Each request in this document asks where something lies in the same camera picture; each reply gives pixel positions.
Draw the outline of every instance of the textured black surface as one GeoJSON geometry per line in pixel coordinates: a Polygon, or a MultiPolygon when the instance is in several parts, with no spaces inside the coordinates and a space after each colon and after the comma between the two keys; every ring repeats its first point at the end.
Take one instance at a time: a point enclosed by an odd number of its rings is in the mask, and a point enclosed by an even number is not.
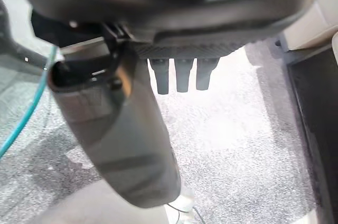
{"type": "Polygon", "coordinates": [[[325,223],[338,223],[338,66],[332,48],[289,66],[319,181],[325,223]]]}
{"type": "Polygon", "coordinates": [[[150,44],[134,44],[133,47],[140,58],[220,58],[242,47],[246,43],[224,43],[209,45],[191,45],[180,47],[160,47],[150,44]]]}

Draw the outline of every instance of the screw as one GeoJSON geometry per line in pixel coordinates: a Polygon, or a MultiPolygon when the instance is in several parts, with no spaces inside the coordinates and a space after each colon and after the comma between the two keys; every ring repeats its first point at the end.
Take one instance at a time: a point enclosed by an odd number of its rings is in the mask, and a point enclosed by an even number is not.
{"type": "Polygon", "coordinates": [[[76,21],[70,21],[69,22],[69,26],[71,26],[71,27],[78,27],[79,24],[76,21]]]}

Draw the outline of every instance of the teal cable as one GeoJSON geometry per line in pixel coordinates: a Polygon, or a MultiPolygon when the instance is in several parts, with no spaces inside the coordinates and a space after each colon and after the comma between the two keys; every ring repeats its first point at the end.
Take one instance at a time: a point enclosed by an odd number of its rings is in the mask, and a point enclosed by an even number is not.
{"type": "Polygon", "coordinates": [[[35,111],[35,108],[37,107],[37,104],[39,103],[42,93],[46,87],[47,83],[47,74],[48,74],[48,69],[51,66],[51,64],[55,60],[55,56],[57,54],[57,47],[53,46],[51,53],[49,55],[49,58],[47,60],[47,63],[45,65],[45,68],[42,72],[42,76],[39,82],[39,85],[37,87],[37,90],[35,92],[33,101],[31,105],[29,106],[28,110],[22,117],[21,121],[18,123],[17,127],[13,130],[13,132],[10,134],[10,136],[6,139],[5,143],[1,146],[0,148],[0,159],[4,156],[4,154],[7,152],[7,150],[13,145],[15,142],[16,138],[19,136],[23,128],[26,126],[28,121],[30,120],[33,112],[35,111]]]}

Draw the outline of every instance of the gray plastic cylinder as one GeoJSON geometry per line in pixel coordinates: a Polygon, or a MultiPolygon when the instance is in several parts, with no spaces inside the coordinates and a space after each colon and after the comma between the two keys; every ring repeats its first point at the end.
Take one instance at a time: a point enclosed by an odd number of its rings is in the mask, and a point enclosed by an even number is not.
{"type": "Polygon", "coordinates": [[[57,70],[56,64],[49,72],[49,87],[106,181],[141,208],[174,201],[181,179],[146,61],[125,54],[116,72],[107,69],[75,86],[59,84],[57,70]]]}

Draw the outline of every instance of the black panel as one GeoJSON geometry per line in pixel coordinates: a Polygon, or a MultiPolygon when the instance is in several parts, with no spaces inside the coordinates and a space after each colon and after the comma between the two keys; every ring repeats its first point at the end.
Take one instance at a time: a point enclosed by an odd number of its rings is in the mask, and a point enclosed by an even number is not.
{"type": "Polygon", "coordinates": [[[338,66],[332,48],[289,66],[320,187],[325,223],[338,223],[338,66]]]}

